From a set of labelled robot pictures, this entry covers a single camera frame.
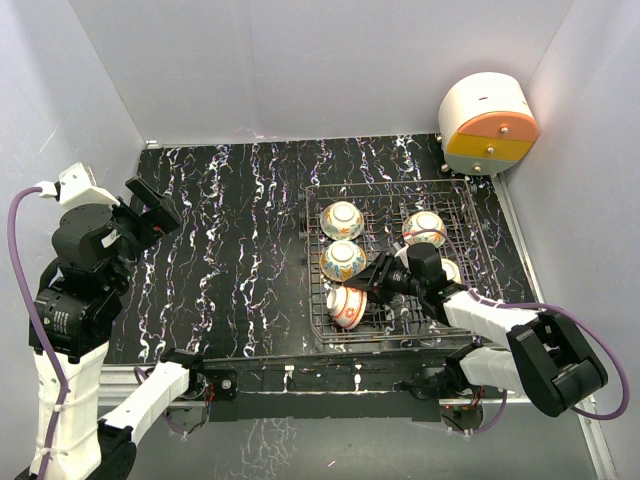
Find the blue yellow floral bowl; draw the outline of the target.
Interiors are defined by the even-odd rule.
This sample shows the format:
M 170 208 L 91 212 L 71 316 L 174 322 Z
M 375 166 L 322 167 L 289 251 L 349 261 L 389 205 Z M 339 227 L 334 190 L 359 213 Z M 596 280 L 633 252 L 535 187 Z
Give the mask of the blue yellow floral bowl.
M 320 256 L 320 269 L 331 281 L 342 283 L 367 266 L 364 250 L 350 240 L 332 242 Z

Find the red orange floral bowl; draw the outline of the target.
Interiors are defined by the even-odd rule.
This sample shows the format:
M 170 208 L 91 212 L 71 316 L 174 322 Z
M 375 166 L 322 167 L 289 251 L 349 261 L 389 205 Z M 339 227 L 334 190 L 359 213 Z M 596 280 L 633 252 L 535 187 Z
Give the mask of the red orange floral bowl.
M 352 287 L 340 286 L 330 290 L 326 307 L 335 323 L 345 329 L 354 329 L 362 320 L 367 306 L 367 293 Z

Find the orange star leaf bowl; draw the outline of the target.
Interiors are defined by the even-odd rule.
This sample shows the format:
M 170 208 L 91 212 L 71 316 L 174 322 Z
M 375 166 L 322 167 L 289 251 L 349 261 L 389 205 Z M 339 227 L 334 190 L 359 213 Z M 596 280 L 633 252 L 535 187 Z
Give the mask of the orange star leaf bowl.
M 364 217 L 354 204 L 338 201 L 323 210 L 320 228 L 332 240 L 354 240 L 364 231 Z

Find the orange green leaf bowl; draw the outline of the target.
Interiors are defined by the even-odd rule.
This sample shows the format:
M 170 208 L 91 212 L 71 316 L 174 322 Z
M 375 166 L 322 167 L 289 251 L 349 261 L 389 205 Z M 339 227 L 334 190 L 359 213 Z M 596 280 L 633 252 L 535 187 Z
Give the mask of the orange green leaf bowl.
M 402 236 L 407 245 L 429 243 L 439 248 L 445 243 L 446 227 L 440 216 L 422 210 L 403 222 Z

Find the teal yellow sun bowl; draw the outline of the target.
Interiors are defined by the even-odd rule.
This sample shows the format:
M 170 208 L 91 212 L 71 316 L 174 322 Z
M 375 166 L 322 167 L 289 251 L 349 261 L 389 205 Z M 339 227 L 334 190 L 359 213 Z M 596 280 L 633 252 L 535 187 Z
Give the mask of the teal yellow sun bowl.
M 459 266 L 454 262 L 446 258 L 441 259 L 441 267 L 445 272 L 445 276 L 449 281 L 453 281 L 454 283 L 462 284 L 461 271 Z

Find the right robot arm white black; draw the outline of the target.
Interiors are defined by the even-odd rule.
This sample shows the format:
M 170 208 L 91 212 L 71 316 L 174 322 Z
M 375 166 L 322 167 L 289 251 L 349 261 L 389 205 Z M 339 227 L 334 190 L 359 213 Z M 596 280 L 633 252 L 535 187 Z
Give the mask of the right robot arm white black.
M 376 303 L 412 296 L 432 319 L 497 344 L 468 346 L 448 358 L 445 381 L 453 394 L 466 397 L 480 386 L 511 390 L 557 417 L 607 384 L 604 365 L 567 315 L 480 296 L 448 279 L 431 244 L 411 245 L 406 256 L 383 252 L 345 284 Z

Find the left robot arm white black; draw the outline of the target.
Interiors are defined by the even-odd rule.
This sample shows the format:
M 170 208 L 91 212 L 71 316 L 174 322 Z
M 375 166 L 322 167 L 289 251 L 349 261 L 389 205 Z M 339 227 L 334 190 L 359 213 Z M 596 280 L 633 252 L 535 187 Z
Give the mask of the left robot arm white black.
M 199 355 L 170 350 L 111 412 L 98 412 L 100 376 L 112 325 L 142 254 L 180 227 L 174 201 L 139 177 L 127 188 L 135 212 L 92 180 L 44 182 L 34 192 L 63 205 L 52 236 L 54 260 L 31 293 L 17 249 L 19 201 L 8 213 L 11 264 L 30 320 L 38 374 L 38 430 L 25 479 L 124 479 L 149 428 L 170 404 L 206 387 Z

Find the round white drawer cabinet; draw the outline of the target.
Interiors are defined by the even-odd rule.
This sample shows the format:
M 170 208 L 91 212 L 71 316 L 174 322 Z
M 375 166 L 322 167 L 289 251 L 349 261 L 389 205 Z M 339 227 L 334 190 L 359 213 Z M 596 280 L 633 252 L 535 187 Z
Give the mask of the round white drawer cabinet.
M 511 168 L 539 136 L 520 83 L 498 72 L 475 73 L 455 83 L 440 105 L 438 124 L 445 163 L 470 176 Z

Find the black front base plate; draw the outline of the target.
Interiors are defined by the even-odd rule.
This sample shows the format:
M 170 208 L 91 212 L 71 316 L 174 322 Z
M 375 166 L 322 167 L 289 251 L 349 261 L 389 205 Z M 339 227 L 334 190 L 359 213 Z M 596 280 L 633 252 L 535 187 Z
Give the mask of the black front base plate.
M 212 422 L 263 418 L 409 418 L 437 422 L 449 409 L 479 420 L 499 399 L 494 388 L 455 390 L 441 358 L 396 354 L 311 355 L 210 360 Z

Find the aluminium rail frame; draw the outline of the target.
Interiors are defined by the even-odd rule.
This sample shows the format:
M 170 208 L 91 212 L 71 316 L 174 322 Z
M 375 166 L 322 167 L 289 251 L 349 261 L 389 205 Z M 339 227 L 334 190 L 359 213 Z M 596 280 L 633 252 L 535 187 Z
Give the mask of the aluminium rail frame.
M 326 294 L 331 318 L 356 326 L 368 304 L 388 305 L 395 296 L 415 298 L 433 320 L 499 344 L 471 343 L 450 355 L 435 375 L 397 382 L 397 391 L 431 399 L 444 390 L 497 388 L 526 396 L 542 413 L 557 417 L 606 386 L 606 368 L 588 343 L 591 332 L 567 311 L 540 303 L 508 304 L 481 296 L 461 270 L 445 269 L 440 248 L 451 241 L 435 213 L 421 210 L 403 223 L 400 253 L 381 252 L 360 267 L 355 244 L 335 239 L 321 269 L 336 281 Z

